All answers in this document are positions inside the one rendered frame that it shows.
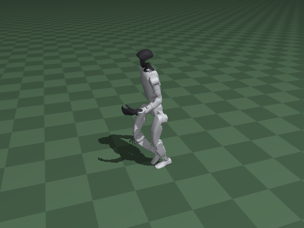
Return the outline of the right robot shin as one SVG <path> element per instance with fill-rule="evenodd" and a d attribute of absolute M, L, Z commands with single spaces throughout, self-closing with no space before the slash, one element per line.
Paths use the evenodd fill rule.
<path fill-rule="evenodd" d="M 151 152 L 153 152 L 157 155 L 156 151 L 154 150 L 154 148 L 152 146 L 152 143 L 147 138 L 145 138 L 144 136 L 143 136 L 142 141 L 140 141 L 140 142 L 135 141 L 135 142 L 138 143 L 143 148 L 145 148 L 145 149 L 147 149 L 147 150 L 149 150 L 149 151 L 151 151 Z"/>

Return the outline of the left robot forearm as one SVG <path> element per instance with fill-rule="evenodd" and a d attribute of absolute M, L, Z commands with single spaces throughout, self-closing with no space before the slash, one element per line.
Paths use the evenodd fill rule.
<path fill-rule="evenodd" d="M 150 102 L 147 106 L 142 108 L 142 112 L 137 112 L 139 116 L 143 116 L 144 114 L 148 114 L 151 110 L 156 109 L 161 104 L 161 99 L 156 99 L 154 102 Z"/>

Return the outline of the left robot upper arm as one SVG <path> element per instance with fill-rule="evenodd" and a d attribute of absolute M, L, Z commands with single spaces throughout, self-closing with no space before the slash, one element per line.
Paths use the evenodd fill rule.
<path fill-rule="evenodd" d="M 161 101 L 162 101 L 159 78 L 155 74 L 150 75 L 149 76 L 149 83 L 152 86 L 153 93 L 156 95 L 153 99 L 153 102 L 156 99 L 161 99 Z"/>

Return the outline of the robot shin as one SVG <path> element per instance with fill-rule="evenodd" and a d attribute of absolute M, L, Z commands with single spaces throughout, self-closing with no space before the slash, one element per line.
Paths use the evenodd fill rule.
<path fill-rule="evenodd" d="M 162 142 L 158 142 L 156 148 L 153 147 L 154 150 L 156 151 L 156 153 L 165 161 L 167 162 L 168 161 L 168 158 L 166 156 L 166 150 L 165 150 L 165 147 L 163 146 L 163 143 Z"/>
<path fill-rule="evenodd" d="M 135 142 L 138 143 L 143 148 L 145 148 L 145 149 L 147 149 L 147 150 L 149 150 L 149 151 L 151 151 L 151 152 L 153 152 L 157 155 L 156 151 L 154 150 L 154 148 L 152 146 L 152 143 L 147 138 L 145 138 L 144 136 L 143 136 L 142 141 L 140 141 L 140 142 L 135 141 Z"/>

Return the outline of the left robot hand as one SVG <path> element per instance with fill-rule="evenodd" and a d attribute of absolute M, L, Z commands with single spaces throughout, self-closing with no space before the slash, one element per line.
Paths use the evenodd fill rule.
<path fill-rule="evenodd" d="M 128 109 L 124 108 L 123 105 L 122 105 L 122 112 L 123 112 L 124 115 L 134 115 L 134 114 L 138 115 L 137 112 L 142 112 L 143 111 L 142 109 L 136 109 L 135 110 L 135 109 L 130 108 L 128 105 L 126 105 L 126 106 L 128 107 Z"/>

